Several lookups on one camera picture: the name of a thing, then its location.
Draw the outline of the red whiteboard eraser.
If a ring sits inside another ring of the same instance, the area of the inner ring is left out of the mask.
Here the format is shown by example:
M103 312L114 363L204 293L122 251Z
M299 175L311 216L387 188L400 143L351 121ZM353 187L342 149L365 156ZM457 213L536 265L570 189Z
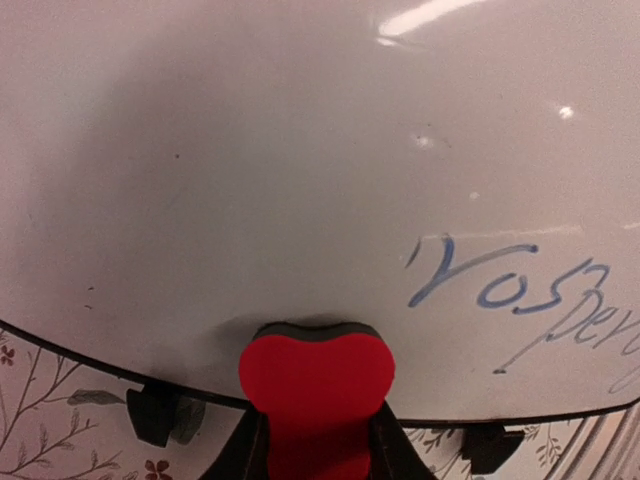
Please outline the red whiteboard eraser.
M268 422L271 479L366 479L369 424L395 377L395 360L371 327L275 323L239 360L239 380Z

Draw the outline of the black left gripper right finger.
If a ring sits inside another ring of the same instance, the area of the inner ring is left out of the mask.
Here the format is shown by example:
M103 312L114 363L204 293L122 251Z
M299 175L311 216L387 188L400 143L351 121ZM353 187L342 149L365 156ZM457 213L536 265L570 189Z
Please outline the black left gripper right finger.
M371 480L436 480L386 401L369 422Z

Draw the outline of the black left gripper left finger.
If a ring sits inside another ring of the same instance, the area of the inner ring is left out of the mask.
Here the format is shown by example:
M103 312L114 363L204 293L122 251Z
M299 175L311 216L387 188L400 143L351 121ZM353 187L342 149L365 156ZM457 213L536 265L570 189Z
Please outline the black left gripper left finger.
M268 419L250 405L214 462L199 479L268 480L268 452Z

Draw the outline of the white whiteboard black frame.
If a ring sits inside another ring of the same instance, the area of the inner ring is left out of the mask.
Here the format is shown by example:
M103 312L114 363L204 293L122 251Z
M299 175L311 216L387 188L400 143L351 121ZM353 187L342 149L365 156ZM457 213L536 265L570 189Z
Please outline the white whiteboard black frame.
M238 399L366 323L411 420L639 397L635 1L5 1L1 317Z

